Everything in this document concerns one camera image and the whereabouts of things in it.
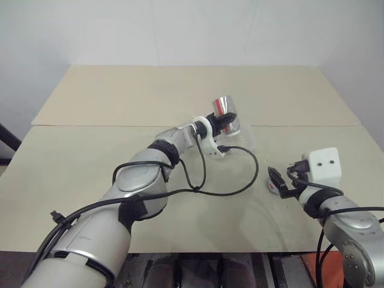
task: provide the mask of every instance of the cable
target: cable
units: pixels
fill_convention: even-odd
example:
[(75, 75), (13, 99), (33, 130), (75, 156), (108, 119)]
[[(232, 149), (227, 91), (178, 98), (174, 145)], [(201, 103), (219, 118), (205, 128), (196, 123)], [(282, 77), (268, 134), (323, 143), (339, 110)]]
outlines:
[(57, 224), (56, 227), (53, 228), (49, 232), (49, 234), (46, 236), (46, 238), (42, 241), (38, 250), (35, 253), (35, 256), (32, 259), (31, 264), (29, 264), (29, 267), (25, 273), (24, 281), (32, 274), (33, 270), (35, 269), (37, 264), (40, 262), (41, 256), (43, 255), (45, 249), (51, 243), (52, 239), (61, 231), (62, 228), (63, 228), (62, 224)]
[(173, 169), (175, 168), (174, 166), (172, 165), (169, 165), (167, 163), (164, 163), (164, 162), (160, 162), (160, 161), (136, 161), (136, 162), (127, 162), (127, 163), (123, 163), (123, 164), (120, 164), (118, 167), (115, 168), (115, 170), (113, 171), (113, 174), (112, 174), (112, 185), (115, 183), (116, 181), (116, 176), (119, 172), (119, 170), (121, 168), (124, 168), (124, 167), (128, 167), (128, 166), (136, 166), (136, 165), (149, 165), (149, 164), (154, 164), (154, 165), (159, 165), (161, 167), (167, 167), (169, 169)]
[(259, 174), (259, 162), (258, 162), (256, 156), (251, 151), (249, 151), (249, 150), (247, 150), (247, 149), (245, 149), (243, 147), (240, 147), (240, 146), (222, 146), (222, 147), (225, 147), (228, 150), (231, 150), (231, 149), (241, 150), (241, 151), (244, 151), (244, 152), (248, 153), (249, 155), (251, 155), (251, 157), (254, 160), (255, 167), (256, 167), (252, 180), (246, 186), (244, 186), (243, 188), (241, 188), (241, 189), (239, 189), (237, 191), (234, 191), (234, 192), (229, 192), (229, 193), (212, 193), (212, 192), (205, 192), (205, 191), (199, 190), (199, 191), (197, 191), (197, 193), (201, 193), (201, 194), (204, 194), (204, 195), (210, 195), (210, 196), (219, 196), (219, 197), (220, 196), (232, 196), (232, 195), (239, 194), (239, 193), (243, 192), (244, 190), (248, 189), (256, 181), (257, 175)]
[(299, 179), (297, 177), (294, 177), (292, 175), (292, 171), (289, 168), (287, 169), (287, 175), (288, 175), (289, 179), (291, 179), (295, 183), (300, 183), (300, 184), (303, 184), (303, 185), (317, 187), (317, 188), (321, 188), (321, 189), (329, 189), (329, 190), (333, 190), (333, 191), (339, 193), (340, 195), (344, 195), (344, 192), (342, 192), (340, 189), (337, 189), (335, 187), (331, 187), (331, 186), (327, 186), (327, 185), (322, 185), (322, 184), (318, 184), (318, 183), (312, 183), (312, 182), (308, 182), (308, 181), (305, 181), (303, 179)]
[[(335, 214), (346, 213), (346, 212), (356, 212), (356, 211), (384, 211), (384, 207), (353, 207), (353, 208), (338, 209), (338, 210), (329, 211), (323, 214), (320, 218), (326, 218), (328, 216), (335, 215)], [(379, 223), (383, 223), (383, 222), (384, 222), (384, 218), (379, 219)], [(320, 259), (320, 251), (321, 251), (323, 238), (324, 238), (324, 230), (322, 230), (320, 233), (319, 241), (317, 243), (317, 250), (316, 250), (315, 276), (316, 276), (317, 288), (323, 288), (322, 266), (323, 266), (325, 257), (327, 256), (329, 251), (334, 247), (333, 244), (330, 244), (327, 247), (327, 249), (324, 251)]]
[(200, 154), (200, 156), (202, 158), (202, 163), (203, 163), (203, 181), (202, 181), (202, 183), (199, 186), (192, 185), (189, 173), (187, 171), (187, 166), (185, 165), (183, 159), (180, 159), (180, 162), (181, 162), (182, 167), (184, 169), (184, 173), (185, 173), (185, 177), (186, 177), (187, 182), (188, 182), (188, 186), (191, 187), (192, 190), (199, 190), (199, 189), (203, 188), (203, 186), (205, 184), (205, 181), (206, 181), (206, 164), (205, 164), (204, 154), (203, 154), (202, 149), (200, 147), (199, 137), (197, 136), (196, 133), (194, 134), (194, 137), (195, 137), (197, 148), (199, 150), (199, 154)]
[(344, 208), (344, 209), (338, 209), (338, 210), (324, 212), (318, 218), (326, 218), (326, 217), (329, 217), (329, 216), (335, 215), (335, 214), (347, 213), (347, 212), (356, 212), (356, 211), (384, 211), (384, 207), (352, 207), (352, 208)]
[(319, 283), (321, 282), (321, 275), (319, 275), (319, 262), (320, 262), (320, 252), (322, 249), (322, 243), (324, 238), (324, 230), (322, 229), (319, 241), (317, 242), (317, 249), (316, 249), (316, 262), (315, 262), (315, 276), (316, 276), (316, 286), (319, 288)]
[(319, 262), (319, 282), (317, 283), (317, 288), (323, 288), (323, 275), (322, 275), (323, 263), (324, 263), (325, 257), (328, 255), (328, 253), (333, 248), (333, 246), (334, 246), (333, 244), (330, 244), (327, 247), (327, 249), (324, 251), (322, 258), (320, 259), (320, 262)]
[[(250, 186), (252, 186), (252, 184), (255, 182), (257, 175), (259, 173), (259, 162), (258, 162), (256, 156), (251, 151), (249, 151), (243, 147), (240, 147), (240, 146), (222, 146), (222, 147), (224, 149), (226, 149), (227, 151), (231, 150), (231, 149), (242, 150), (242, 151), (250, 154), (252, 156), (254, 162), (255, 162), (256, 169), (255, 169), (255, 173), (254, 173), (252, 180), (246, 186), (244, 186), (243, 188), (241, 188), (237, 191), (222, 194), (222, 193), (205, 192), (205, 191), (196, 190), (196, 189), (178, 189), (178, 190), (173, 190), (173, 191), (170, 191), (167, 193), (160, 193), (160, 194), (156, 194), (156, 195), (146, 195), (146, 196), (132, 197), (132, 198), (128, 197), (128, 198), (116, 198), (116, 199), (102, 200), (102, 201), (92, 203), (90, 205), (84, 206), (84, 207), (76, 210), (75, 212), (71, 213), (69, 216), (65, 217), (64, 220), (67, 223), (71, 224), (74, 220), (79, 218), (82, 214), (84, 214), (90, 210), (93, 210), (95, 208), (99, 208), (99, 207), (106, 206), (106, 205), (117, 204), (117, 203), (124, 203), (124, 202), (155, 200), (155, 199), (169, 197), (169, 196), (181, 193), (181, 192), (193, 192), (193, 193), (200, 193), (200, 194), (205, 194), (205, 195), (210, 195), (210, 196), (232, 196), (232, 195), (239, 194), (239, 193), (243, 192), (244, 190), (246, 190), (247, 188), (249, 188)], [(143, 165), (143, 164), (157, 164), (157, 165), (164, 166), (164, 167), (167, 167), (170, 169), (173, 168), (173, 166), (168, 165), (168, 164), (163, 163), (163, 162), (159, 162), (159, 161), (137, 161), (137, 162), (124, 163), (124, 164), (119, 165), (113, 171), (113, 176), (112, 176), (113, 183), (116, 181), (116, 176), (117, 176), (119, 169), (121, 169), (123, 167), (127, 167), (127, 166)], [(205, 160), (203, 161), (203, 168), (206, 169)], [(205, 183), (205, 177), (204, 177), (201, 185), (204, 185), (204, 183)], [(56, 243), (59, 241), (59, 239), (65, 233), (66, 230), (67, 230), (67, 228), (65, 228), (63, 224), (58, 224), (47, 235), (47, 237), (45, 238), (43, 243), (41, 243), (39, 249), (37, 250), (37, 252), (34, 256), (34, 259), (32, 260), (32, 262), (31, 262), (31, 264), (27, 270), (27, 273), (25, 275), (25, 280), (32, 274), (33, 270), (39, 264), (39, 262), (49, 255), (52, 248), (56, 245)]]

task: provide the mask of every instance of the beige table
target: beige table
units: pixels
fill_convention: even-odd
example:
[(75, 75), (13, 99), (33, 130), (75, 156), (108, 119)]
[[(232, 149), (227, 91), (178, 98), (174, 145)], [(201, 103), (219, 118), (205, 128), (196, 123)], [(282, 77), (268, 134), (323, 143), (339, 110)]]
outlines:
[[(234, 197), (171, 197), (159, 216), (134, 224), (132, 253), (316, 249), (320, 226), (296, 200), (267, 190), (266, 168), (284, 172), (319, 148), (339, 149), (350, 198), (383, 205), (383, 154), (317, 68), (71, 67), (0, 177), (0, 250), (36, 250), (53, 209), (68, 214), (99, 199), (118, 164), (223, 95), (234, 97), (243, 124), (232, 141), (257, 152), (257, 182)], [(183, 157), (197, 182), (196, 149)], [(208, 161), (206, 189), (235, 190), (253, 169), (239, 153)], [(177, 167), (169, 189), (185, 186)]]
[[(49, 212), (68, 214), (98, 200), (110, 187), (115, 166), (163, 129), (34, 127), (0, 178), (0, 249), (36, 250), (53, 227)], [(132, 253), (315, 250), (320, 226), (295, 199), (281, 200), (268, 191), (266, 169), (272, 165), (283, 172), (303, 152), (329, 146), (339, 148), (345, 194), (361, 206), (384, 205), (383, 154), (363, 127), (251, 127), (244, 133), (247, 137), (233, 141), (257, 145), (260, 174), (252, 188), (227, 198), (171, 197), (159, 216), (134, 224)], [(197, 182), (201, 163), (196, 149), (183, 158)], [(251, 159), (239, 153), (209, 160), (206, 189), (234, 190), (251, 178), (253, 169)], [(169, 189), (185, 186), (177, 167)]]
[(71, 67), (32, 123), (174, 126), (226, 95), (248, 125), (359, 125), (314, 67)]

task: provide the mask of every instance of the white wall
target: white wall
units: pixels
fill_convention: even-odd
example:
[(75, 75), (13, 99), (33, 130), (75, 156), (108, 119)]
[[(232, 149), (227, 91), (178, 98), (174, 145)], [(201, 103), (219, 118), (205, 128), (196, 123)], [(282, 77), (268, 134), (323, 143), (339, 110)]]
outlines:
[(382, 0), (2, 0), (0, 122), (23, 138), (70, 64), (319, 65), (383, 147), (383, 42)]

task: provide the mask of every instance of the orange object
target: orange object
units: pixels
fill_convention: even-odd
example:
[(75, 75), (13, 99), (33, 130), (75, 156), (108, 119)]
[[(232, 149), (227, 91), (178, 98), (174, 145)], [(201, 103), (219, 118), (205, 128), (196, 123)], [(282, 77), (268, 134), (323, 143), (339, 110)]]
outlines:
[[(316, 253), (302, 255), (313, 281), (316, 283)], [(322, 269), (323, 288), (342, 288), (344, 283), (343, 257), (339, 251), (331, 251), (323, 263)]]

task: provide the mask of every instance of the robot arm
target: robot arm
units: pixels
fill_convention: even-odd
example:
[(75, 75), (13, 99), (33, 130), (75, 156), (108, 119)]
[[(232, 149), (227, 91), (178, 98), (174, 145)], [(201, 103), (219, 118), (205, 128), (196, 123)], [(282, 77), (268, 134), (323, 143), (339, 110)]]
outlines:
[(278, 189), (282, 198), (296, 197), (309, 216), (319, 219), (324, 235), (343, 254), (344, 276), (350, 287), (384, 286), (384, 233), (377, 218), (368, 211), (329, 215), (359, 207), (338, 189), (341, 166), (336, 148), (304, 154), (302, 161), (288, 168), (294, 190), (288, 190), (274, 168), (268, 172), (271, 188)]
[[(218, 116), (212, 113), (157, 135), (147, 149), (116, 171), (116, 180), (100, 200), (155, 196), (166, 192), (172, 167), (197, 141), (202, 151), (211, 157), (225, 155), (218, 149), (214, 137), (235, 118), (236, 114), (231, 112)], [(166, 204), (167, 197), (164, 197), (117, 203), (84, 213), (58, 240), (50, 257), (37, 265), (22, 287), (111, 286), (127, 256), (133, 222), (158, 215)]]

